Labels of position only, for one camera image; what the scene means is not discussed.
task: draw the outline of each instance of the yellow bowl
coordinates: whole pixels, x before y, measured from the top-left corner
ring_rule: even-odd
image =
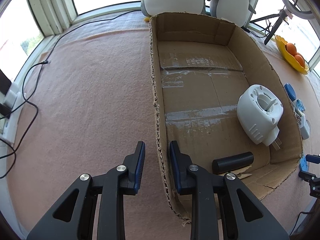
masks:
[[[284,38],[280,37],[279,35],[276,35],[276,44],[277,44],[277,47],[278,47],[282,57],[284,57],[286,62],[288,62],[291,65],[291,67],[293,67],[295,70],[299,71],[300,73],[302,73],[304,75],[307,75],[308,71],[309,71],[309,68],[308,68],[307,64],[306,64],[306,66],[304,68],[301,67],[301,65],[299,64],[298,61],[296,61],[294,56],[292,56],[285,49],[285,45],[287,43],[288,42]]]

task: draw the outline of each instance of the white mosquito repellent plug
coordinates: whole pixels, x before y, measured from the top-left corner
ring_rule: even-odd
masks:
[[[278,134],[278,122],[283,107],[280,100],[266,87],[252,85],[239,98],[237,116],[242,128],[255,143],[269,146]]]

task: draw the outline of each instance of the blue round object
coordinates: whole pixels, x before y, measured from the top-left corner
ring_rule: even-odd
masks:
[[[301,111],[301,112],[304,112],[306,109],[302,103],[302,101],[300,99],[297,99],[297,108]]]
[[[294,91],[292,85],[287,83],[284,85],[284,89],[287,91],[287,94],[288,94],[291,101],[294,101],[297,99],[296,92]]]

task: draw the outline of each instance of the triangular cutout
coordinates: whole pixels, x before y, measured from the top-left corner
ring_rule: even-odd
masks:
[[[59,219],[65,222],[70,222],[72,218],[73,210],[76,205],[78,194],[79,194],[79,190],[75,189],[53,213],[53,217],[55,219]]]
[[[261,211],[251,202],[241,189],[237,189],[237,194],[245,221],[251,222],[263,217]]]

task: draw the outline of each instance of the orange fruit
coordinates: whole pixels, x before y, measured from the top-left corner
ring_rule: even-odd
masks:
[[[301,65],[301,67],[305,67],[305,62],[304,62],[304,59],[303,59],[303,57],[301,57],[300,55],[298,55],[298,54],[296,54],[295,56],[294,56],[294,58],[296,59],[296,61],[298,61],[299,62],[299,64]]]
[[[287,52],[289,52],[292,56],[297,55],[297,49],[296,46],[293,43],[288,42],[285,45],[285,49]]]
[[[297,52],[297,55],[301,56],[303,58],[303,60],[304,60],[304,57],[300,53]]]

